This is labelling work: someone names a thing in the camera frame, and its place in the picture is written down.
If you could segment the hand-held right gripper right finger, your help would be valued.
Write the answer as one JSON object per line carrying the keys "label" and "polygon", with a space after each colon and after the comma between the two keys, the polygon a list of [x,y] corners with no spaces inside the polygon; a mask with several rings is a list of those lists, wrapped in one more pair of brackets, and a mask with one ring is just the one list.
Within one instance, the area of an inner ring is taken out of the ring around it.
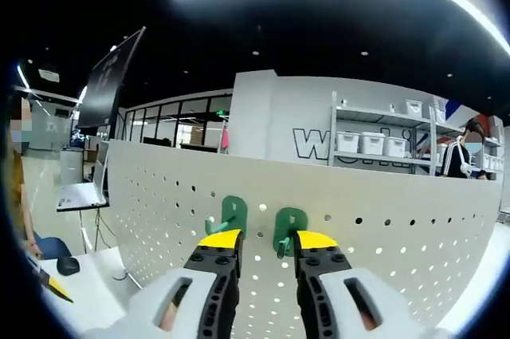
{"label": "hand-held right gripper right finger", "polygon": [[451,338],[413,318],[406,299],[365,268],[354,268],[321,233],[293,235],[296,300],[307,338]]}

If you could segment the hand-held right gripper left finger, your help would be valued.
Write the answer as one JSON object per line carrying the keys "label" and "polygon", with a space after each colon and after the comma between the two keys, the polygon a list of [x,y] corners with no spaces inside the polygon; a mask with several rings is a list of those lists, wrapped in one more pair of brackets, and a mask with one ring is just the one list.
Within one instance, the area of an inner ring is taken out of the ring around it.
{"label": "hand-held right gripper left finger", "polygon": [[186,264],[134,294],[126,314],[84,338],[229,338],[239,303],[243,232],[203,238]]}

